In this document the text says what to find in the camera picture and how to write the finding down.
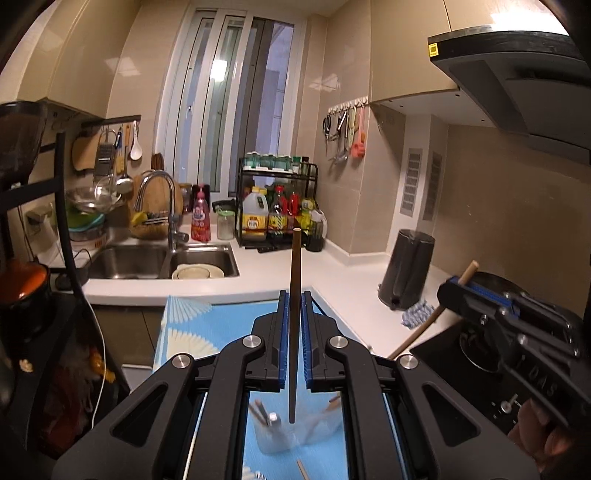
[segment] cabinet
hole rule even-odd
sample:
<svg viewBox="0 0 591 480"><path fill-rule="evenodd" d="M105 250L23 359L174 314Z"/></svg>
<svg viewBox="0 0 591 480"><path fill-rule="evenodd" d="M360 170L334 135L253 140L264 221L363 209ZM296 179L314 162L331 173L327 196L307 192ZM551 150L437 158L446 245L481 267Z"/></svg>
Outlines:
<svg viewBox="0 0 591 480"><path fill-rule="evenodd" d="M94 310L106 346L119 366L152 366L163 309L147 309L148 321L140 307L96 306Z"/></svg>
<svg viewBox="0 0 591 480"><path fill-rule="evenodd" d="M560 28L539 0L445 0L445 4L452 30L491 24L503 30L545 31L552 24Z"/></svg>
<svg viewBox="0 0 591 480"><path fill-rule="evenodd" d="M443 0L371 0L371 101L456 89L428 55L449 31Z"/></svg>
<svg viewBox="0 0 591 480"><path fill-rule="evenodd" d="M18 98L106 117L139 0L62 0L27 64Z"/></svg>

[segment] air vent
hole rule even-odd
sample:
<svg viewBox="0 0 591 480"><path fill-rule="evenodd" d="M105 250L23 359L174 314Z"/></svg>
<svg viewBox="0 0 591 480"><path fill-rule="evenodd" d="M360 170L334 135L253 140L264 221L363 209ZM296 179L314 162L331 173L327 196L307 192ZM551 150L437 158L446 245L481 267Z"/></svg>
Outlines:
<svg viewBox="0 0 591 480"><path fill-rule="evenodd" d="M429 185L427 187L427 201L425 202L425 211L423 212L423 220L430 222L433 220L435 214L435 204L437 202L437 194L439 193L439 180L441 178L441 167L443 165L443 158L439 153L433 152L433 159L431 161L431 172L429 172Z"/></svg>
<svg viewBox="0 0 591 480"><path fill-rule="evenodd" d="M410 148L408 150L408 167L406 179L404 180L400 213L409 217L413 216L414 204L417 201L418 176L421 171L422 156L423 151L419 148Z"/></svg>

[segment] range hood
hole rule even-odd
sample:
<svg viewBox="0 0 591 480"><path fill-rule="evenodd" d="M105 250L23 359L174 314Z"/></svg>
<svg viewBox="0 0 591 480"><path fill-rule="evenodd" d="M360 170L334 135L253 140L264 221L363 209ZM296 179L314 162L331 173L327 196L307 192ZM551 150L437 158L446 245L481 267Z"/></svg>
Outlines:
<svg viewBox="0 0 591 480"><path fill-rule="evenodd" d="M568 35L490 25L428 39L431 62L500 129L590 164L591 70Z"/></svg>

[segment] grater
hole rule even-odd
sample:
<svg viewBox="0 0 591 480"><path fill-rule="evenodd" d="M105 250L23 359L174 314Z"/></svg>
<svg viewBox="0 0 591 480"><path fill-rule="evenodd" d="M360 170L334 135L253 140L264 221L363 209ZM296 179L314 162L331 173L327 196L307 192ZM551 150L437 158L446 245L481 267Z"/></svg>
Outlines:
<svg viewBox="0 0 591 480"><path fill-rule="evenodd" d="M105 142L100 143L96 150L95 181L111 175L113 160L115 159L115 145L113 143L109 143L110 132L113 132L116 135L115 130L106 130Z"/></svg>

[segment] white spoon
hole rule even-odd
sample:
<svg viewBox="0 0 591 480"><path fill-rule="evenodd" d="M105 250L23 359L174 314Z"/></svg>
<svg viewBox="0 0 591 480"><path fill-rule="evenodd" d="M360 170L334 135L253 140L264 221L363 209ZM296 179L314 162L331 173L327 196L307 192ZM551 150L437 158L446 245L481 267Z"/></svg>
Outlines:
<svg viewBox="0 0 591 480"><path fill-rule="evenodd" d="M140 158L142 158L143 154L144 151L142 150L142 147L140 146L138 141L138 123L134 122L134 140L131 144L131 152L129 152L129 157L132 160L139 160Z"/></svg>

